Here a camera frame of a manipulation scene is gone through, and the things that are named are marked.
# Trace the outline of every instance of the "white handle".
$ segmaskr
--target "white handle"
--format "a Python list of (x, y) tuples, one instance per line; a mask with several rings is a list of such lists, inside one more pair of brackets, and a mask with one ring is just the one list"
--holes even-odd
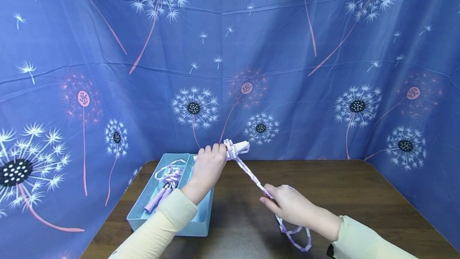
[(246, 149), (246, 147), (249, 145), (249, 142), (248, 142), (248, 141), (243, 141), (243, 142), (236, 143), (236, 144), (234, 144), (234, 145), (235, 145), (235, 147), (236, 147), (236, 150), (237, 150), (238, 152), (240, 152), (240, 151)]

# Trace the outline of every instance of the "plastic container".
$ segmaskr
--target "plastic container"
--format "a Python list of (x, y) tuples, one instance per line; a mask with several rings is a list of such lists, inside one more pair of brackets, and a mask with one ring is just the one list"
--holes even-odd
[[(149, 179), (147, 185), (144, 187), (141, 195), (137, 199), (131, 211), (128, 213), (127, 220), (133, 231), (136, 231), (143, 223), (145, 223), (152, 215), (148, 214), (144, 207), (148, 202), (155, 196), (155, 194), (163, 187), (163, 183), (160, 183), (155, 179), (155, 173), (161, 168), (169, 165), (171, 162), (183, 159), (185, 164), (175, 163), (177, 166), (182, 166), (184, 168), (184, 174), (182, 175), (181, 180), (179, 181), (178, 188), (182, 188), (190, 180), (192, 169), (194, 166), (193, 156), (196, 154), (189, 153), (180, 153), (180, 154), (171, 154), (165, 153), (160, 159), (157, 167), (155, 168), (152, 177)], [(211, 219), (211, 208), (212, 208), (212, 199), (214, 198), (214, 187), (211, 191), (205, 196), (205, 198), (198, 205), (198, 212), (196, 216), (191, 220), (191, 222), (185, 226), (181, 231), (179, 231), (176, 236), (188, 236), (188, 237), (206, 237), (209, 232), (209, 220)]]

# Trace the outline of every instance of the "brown tabletop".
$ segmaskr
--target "brown tabletop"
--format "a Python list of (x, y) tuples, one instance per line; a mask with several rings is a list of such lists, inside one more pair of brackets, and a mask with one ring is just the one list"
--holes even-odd
[[(248, 161), (262, 184), (289, 184), (313, 203), (348, 215), (420, 259), (460, 254), (371, 165), (359, 160)], [(131, 235), (126, 216), (157, 162), (142, 168), (81, 258), (107, 259)], [(176, 237), (162, 259), (288, 259), (326, 257), (329, 242), (312, 232), (307, 254), (293, 252), (275, 217), (259, 202), (260, 190), (232, 161), (214, 193), (209, 235)]]

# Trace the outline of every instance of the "purple and white jump rope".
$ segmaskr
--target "purple and white jump rope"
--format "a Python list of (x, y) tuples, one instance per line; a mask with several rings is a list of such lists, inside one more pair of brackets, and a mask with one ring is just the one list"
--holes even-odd
[[(260, 183), (260, 181), (257, 179), (257, 177), (254, 175), (254, 173), (252, 173), (252, 171), (248, 168), (248, 166), (246, 166), (246, 164), (244, 164), (244, 162), (238, 157), (238, 154), (244, 154), (244, 153), (248, 153), (249, 152), (249, 142), (247, 141), (243, 141), (243, 142), (239, 142), (239, 143), (236, 143), (236, 144), (233, 144), (233, 142), (229, 139), (225, 139), (224, 140), (224, 144), (225, 146), (227, 147), (227, 156), (226, 156), (226, 160), (227, 161), (230, 161), (230, 160), (235, 160), (237, 162), (237, 164), (239, 165), (239, 167), (246, 173), (249, 175), (249, 177), (251, 178), (251, 180), (256, 183), (257, 187), (259, 187), (261, 189), (261, 191), (266, 194), (273, 202), (276, 203), (276, 200), (275, 198), (273, 198), (272, 195), (270, 195), (270, 193), (268, 193), (267, 189), (265, 189), (262, 184)], [(172, 191), (173, 189), (175, 189), (179, 183), (179, 180), (181, 179), (182, 177), (182, 174), (183, 174), (183, 170), (181, 168), (179, 168), (178, 166), (175, 166), (174, 164), (176, 162), (182, 162), (182, 163), (185, 163), (184, 160), (182, 159), (179, 159), (179, 160), (175, 160), (174, 162), (171, 162), (169, 165), (161, 168), (159, 171), (157, 171), (157, 173), (155, 173), (155, 179), (159, 180), (159, 181), (162, 181), (165, 185), (163, 186), (163, 188), (161, 188), (161, 190), (154, 196), (154, 198), (152, 198), (152, 200), (144, 207), (145, 211), (147, 213), (152, 213), (152, 211), (154, 210), (154, 208), (156, 208), (158, 206), (158, 204), (160, 204), (164, 198), (166, 198)], [(158, 178), (158, 174), (160, 172), (162, 172), (164, 170), (164, 175), (163, 177), (160, 177)], [(286, 227), (284, 226), (283, 224), (283, 220), (281, 218), (279, 218), (277, 215), (275, 215), (276, 217), (276, 220), (278, 220), (278, 224), (280, 226), (280, 230), (282, 233), (286, 234), (289, 241), (291, 241), (291, 243), (297, 248), (299, 249), (300, 251), (302, 252), (308, 252), (308, 250), (310, 250), (311, 248), (311, 234), (310, 234), (310, 229), (308, 229), (307, 227), (305, 227), (305, 231), (307, 233), (307, 236), (308, 236), (308, 245), (306, 247), (302, 247), (300, 246), (299, 244), (297, 244), (296, 242), (294, 242), (294, 239), (292, 239), (292, 235), (293, 234), (296, 234), (300, 231), (302, 231), (302, 229), (304, 227), (302, 226), (298, 226), (296, 229), (294, 230), (287, 230)]]

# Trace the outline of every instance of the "blue backdrop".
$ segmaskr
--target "blue backdrop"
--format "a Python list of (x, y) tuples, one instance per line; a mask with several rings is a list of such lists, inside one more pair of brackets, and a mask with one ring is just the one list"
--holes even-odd
[(78, 258), (145, 162), (222, 138), (366, 159), (460, 248), (458, 0), (0, 7), (3, 259)]

